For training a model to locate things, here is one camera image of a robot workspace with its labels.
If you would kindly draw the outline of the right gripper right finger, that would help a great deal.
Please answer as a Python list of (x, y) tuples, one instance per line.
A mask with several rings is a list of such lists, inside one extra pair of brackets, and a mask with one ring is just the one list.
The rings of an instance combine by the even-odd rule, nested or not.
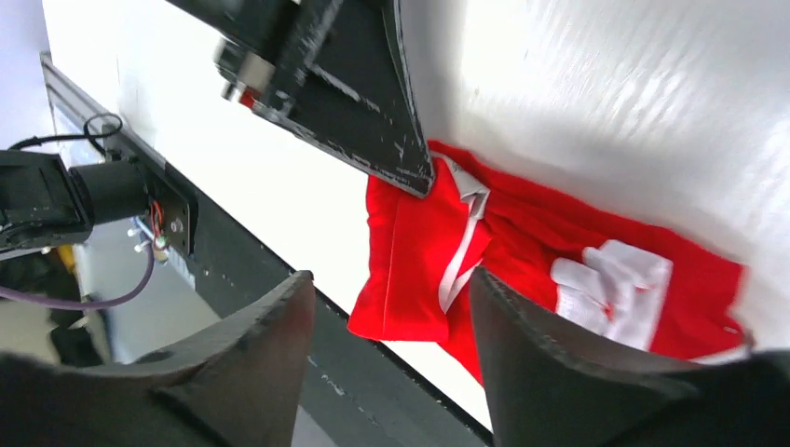
[(789, 354), (717, 365), (610, 341), (484, 268), (470, 308), (497, 446), (785, 446)]

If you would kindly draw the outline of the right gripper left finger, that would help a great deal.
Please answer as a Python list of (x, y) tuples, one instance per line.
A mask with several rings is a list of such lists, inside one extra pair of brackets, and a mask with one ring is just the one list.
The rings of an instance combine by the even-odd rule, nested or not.
[(288, 446), (313, 333), (313, 277), (131, 364), (1, 357), (5, 446)]

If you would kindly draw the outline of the red underwear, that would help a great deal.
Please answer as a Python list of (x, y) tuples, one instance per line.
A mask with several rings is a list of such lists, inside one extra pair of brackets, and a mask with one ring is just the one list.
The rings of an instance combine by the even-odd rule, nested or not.
[(434, 342), (478, 376), (470, 279), (482, 267), (619, 344), (700, 363), (745, 355), (730, 314), (740, 264), (670, 229), (489, 168), (468, 151), (429, 147), (437, 176), (427, 196), (368, 182), (370, 275), (352, 333)]

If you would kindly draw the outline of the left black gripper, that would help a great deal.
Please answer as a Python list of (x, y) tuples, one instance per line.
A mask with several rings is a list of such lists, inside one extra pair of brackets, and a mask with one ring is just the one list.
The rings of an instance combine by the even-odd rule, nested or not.
[(435, 173), (405, 58), (399, 1), (172, 1), (221, 33), (242, 104), (414, 196)]

